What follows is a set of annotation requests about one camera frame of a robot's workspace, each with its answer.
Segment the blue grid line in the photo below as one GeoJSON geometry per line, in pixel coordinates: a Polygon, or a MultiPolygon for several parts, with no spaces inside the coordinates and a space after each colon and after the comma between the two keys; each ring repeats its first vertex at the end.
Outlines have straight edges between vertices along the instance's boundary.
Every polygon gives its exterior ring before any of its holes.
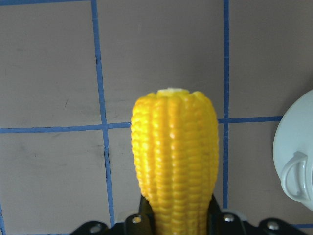
{"type": "Polygon", "coordinates": [[[228,118],[229,118],[229,0],[224,0],[224,134],[223,208],[228,207],[228,118]]]}
{"type": "Polygon", "coordinates": [[[71,131],[93,131],[102,130],[102,124],[86,126],[54,126],[54,127],[22,127],[22,128],[0,128],[0,134],[7,133],[51,133],[71,131]]]}
{"type": "Polygon", "coordinates": [[[0,0],[0,6],[56,3],[56,2],[68,2],[68,1],[88,1],[88,0],[0,0]]]}
{"type": "Polygon", "coordinates": [[[105,160],[105,169],[106,169],[110,224],[112,227],[115,224],[114,222],[115,216],[114,216],[111,169],[110,169],[110,160],[109,160],[109,134],[108,134],[108,127],[107,127],[107,119],[106,119],[106,106],[105,106],[105,96],[104,96],[104,88],[103,88],[103,75],[102,75],[102,62],[101,62],[100,36],[99,36],[99,23],[98,23],[98,9],[97,9],[96,0],[91,0],[91,10],[92,10],[92,27],[93,27],[93,37],[94,37],[94,50],[95,50],[95,57],[96,57],[100,114],[101,114],[101,122],[104,125],[102,129],[103,140],[104,140],[104,160],[105,160]]]}
{"type": "Polygon", "coordinates": [[[313,224],[293,224],[297,229],[313,229],[313,224]]]}
{"type": "Polygon", "coordinates": [[[273,116],[273,117],[239,117],[230,118],[229,123],[248,123],[248,122],[270,122],[270,121],[280,121],[283,116],[273,116]]]}
{"type": "Polygon", "coordinates": [[[2,232],[2,235],[6,235],[5,226],[4,226],[4,220],[3,220],[3,216],[2,216],[1,203],[0,203],[0,231],[2,232]]]}
{"type": "Polygon", "coordinates": [[[131,126],[130,122],[109,123],[108,129],[129,128],[130,126],[131,126]]]}

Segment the yellow corn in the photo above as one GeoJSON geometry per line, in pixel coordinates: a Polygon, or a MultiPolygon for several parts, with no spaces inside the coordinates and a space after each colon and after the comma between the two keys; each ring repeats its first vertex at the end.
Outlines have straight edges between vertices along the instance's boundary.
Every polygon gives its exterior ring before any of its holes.
{"type": "Polygon", "coordinates": [[[137,100],[132,147],[157,235],[205,235],[218,173],[218,122],[201,92],[159,90],[137,100]]]}

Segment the gray surface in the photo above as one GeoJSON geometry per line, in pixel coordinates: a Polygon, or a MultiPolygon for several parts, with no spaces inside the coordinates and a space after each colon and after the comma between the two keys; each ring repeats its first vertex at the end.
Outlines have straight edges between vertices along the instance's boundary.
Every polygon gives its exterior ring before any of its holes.
{"type": "Polygon", "coordinates": [[[0,200],[8,234],[110,224],[101,131],[0,135],[0,200]]]}
{"type": "Polygon", "coordinates": [[[1,6],[0,35],[0,127],[101,123],[90,2],[1,6]]]}
{"type": "Polygon", "coordinates": [[[283,192],[272,143],[278,122],[231,124],[229,129],[229,208],[258,225],[276,217],[291,224],[312,224],[312,214],[283,192]]]}
{"type": "Polygon", "coordinates": [[[109,143],[115,221],[123,222],[138,212],[140,202],[130,128],[109,130],[109,143]]]}
{"type": "Polygon", "coordinates": [[[229,2],[229,115],[283,115],[313,89],[313,1],[229,2]]]}
{"type": "MultiPolygon", "coordinates": [[[[282,115],[313,88],[313,2],[229,2],[229,115],[282,115]]],[[[98,12],[109,123],[130,121],[138,97],[169,86],[203,91],[223,117],[223,1],[99,0],[98,12]]],[[[0,84],[0,127],[99,124],[90,1],[0,6],[0,84]]],[[[255,225],[272,216],[312,224],[313,212],[281,189],[277,125],[230,125],[229,208],[255,225]]],[[[117,221],[138,205],[129,133],[109,130],[117,221]]],[[[8,234],[109,224],[102,132],[0,134],[0,201],[8,234]]]]}
{"type": "Polygon", "coordinates": [[[167,87],[204,92],[223,117],[223,1],[106,0],[98,12],[108,122],[167,87]]]}

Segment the white saucer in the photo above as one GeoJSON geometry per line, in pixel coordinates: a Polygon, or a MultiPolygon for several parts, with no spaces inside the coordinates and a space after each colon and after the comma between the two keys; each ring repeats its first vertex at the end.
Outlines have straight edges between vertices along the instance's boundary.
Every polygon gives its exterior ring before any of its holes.
{"type": "Polygon", "coordinates": [[[313,90],[299,98],[280,121],[273,159],[285,194],[313,211],[313,90]]]}

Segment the metal bolt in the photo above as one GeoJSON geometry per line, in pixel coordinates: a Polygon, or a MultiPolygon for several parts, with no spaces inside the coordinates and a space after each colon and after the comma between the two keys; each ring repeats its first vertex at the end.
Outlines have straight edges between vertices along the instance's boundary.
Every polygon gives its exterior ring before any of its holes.
{"type": "Polygon", "coordinates": [[[271,230],[278,230],[279,229],[279,225],[275,221],[269,221],[267,223],[267,227],[271,230]]]}
{"type": "Polygon", "coordinates": [[[95,233],[98,233],[100,232],[102,229],[102,225],[101,224],[96,224],[95,226],[93,226],[91,229],[90,229],[90,233],[91,234],[95,234],[95,233]]]}
{"type": "Polygon", "coordinates": [[[223,220],[226,222],[233,222],[235,220],[235,217],[232,214],[226,214],[224,215],[223,220]]]}
{"type": "Polygon", "coordinates": [[[141,216],[136,216],[134,218],[132,218],[132,222],[133,224],[139,224],[141,222],[141,216]]]}

